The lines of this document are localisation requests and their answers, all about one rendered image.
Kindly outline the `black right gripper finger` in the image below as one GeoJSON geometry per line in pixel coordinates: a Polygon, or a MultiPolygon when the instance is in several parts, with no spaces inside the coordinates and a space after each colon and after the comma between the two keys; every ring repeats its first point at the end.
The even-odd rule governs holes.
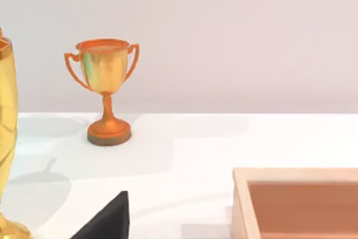
{"type": "Polygon", "coordinates": [[[129,198],[121,191],[70,239],[129,239],[129,198]]]}

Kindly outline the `tall yellow gold trophy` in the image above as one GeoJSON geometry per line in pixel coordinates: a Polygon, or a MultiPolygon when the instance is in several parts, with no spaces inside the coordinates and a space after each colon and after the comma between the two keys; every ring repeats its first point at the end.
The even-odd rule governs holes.
{"type": "MultiPolygon", "coordinates": [[[[18,122],[18,88],[13,45],[0,28],[0,203],[15,156],[18,122]]],[[[21,223],[0,212],[0,239],[33,239],[21,223]]]]}

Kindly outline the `shallow salmon-coloured box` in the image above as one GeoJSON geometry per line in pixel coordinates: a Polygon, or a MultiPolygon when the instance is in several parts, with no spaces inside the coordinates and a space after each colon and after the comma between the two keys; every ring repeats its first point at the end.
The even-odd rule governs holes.
{"type": "Polygon", "coordinates": [[[358,239],[358,168],[233,169],[232,239],[358,239]]]}

